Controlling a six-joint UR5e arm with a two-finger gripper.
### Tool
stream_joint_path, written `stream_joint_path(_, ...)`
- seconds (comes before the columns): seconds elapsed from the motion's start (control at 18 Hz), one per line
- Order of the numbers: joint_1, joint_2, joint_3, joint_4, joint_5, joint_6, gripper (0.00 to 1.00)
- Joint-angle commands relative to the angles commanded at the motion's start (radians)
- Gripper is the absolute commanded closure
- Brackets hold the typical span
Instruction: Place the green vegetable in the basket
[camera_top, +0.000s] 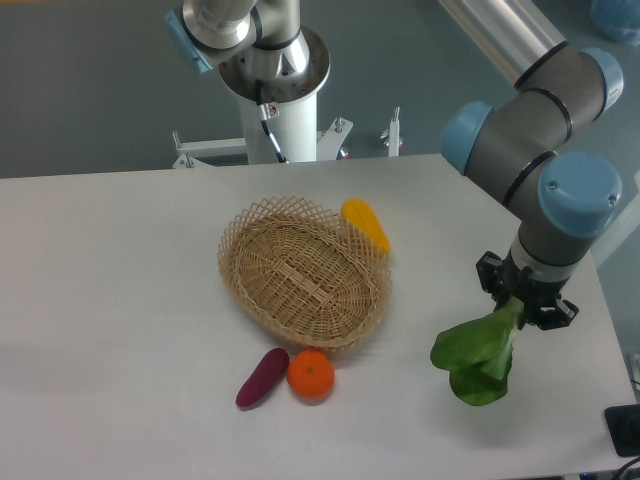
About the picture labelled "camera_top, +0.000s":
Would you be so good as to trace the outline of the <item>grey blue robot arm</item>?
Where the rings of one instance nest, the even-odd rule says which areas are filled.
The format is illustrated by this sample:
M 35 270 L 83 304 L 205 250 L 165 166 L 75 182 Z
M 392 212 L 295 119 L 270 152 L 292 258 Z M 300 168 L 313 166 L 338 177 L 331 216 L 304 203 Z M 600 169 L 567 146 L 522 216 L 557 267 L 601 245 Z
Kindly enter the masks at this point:
M 619 98 L 618 62 L 577 51 L 529 1 L 448 1 L 445 9 L 517 90 L 502 108 L 462 107 L 446 124 L 441 155 L 520 220 L 508 254 L 476 269 L 498 303 L 524 305 L 543 330 L 569 325 L 578 308 L 562 288 L 606 230 L 621 180 L 603 158 L 562 146 Z M 164 18 L 184 61 L 219 72 L 236 96 L 253 164 L 334 160 L 350 124 L 317 130 L 318 91 L 330 71 L 322 39 L 296 1 L 185 1 Z

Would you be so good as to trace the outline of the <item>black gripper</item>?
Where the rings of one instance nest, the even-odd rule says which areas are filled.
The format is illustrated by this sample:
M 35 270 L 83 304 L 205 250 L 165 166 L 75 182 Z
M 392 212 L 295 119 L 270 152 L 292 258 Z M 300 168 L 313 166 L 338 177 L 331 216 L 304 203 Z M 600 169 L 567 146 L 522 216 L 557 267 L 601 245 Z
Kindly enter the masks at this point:
M 504 286 L 525 306 L 525 323 L 540 330 L 568 327 L 579 314 L 579 307 L 562 299 L 560 292 L 566 280 L 542 281 L 534 278 L 529 267 L 519 269 L 512 259 L 503 260 L 486 251 L 476 262 L 476 272 L 482 290 L 494 302 L 500 302 Z

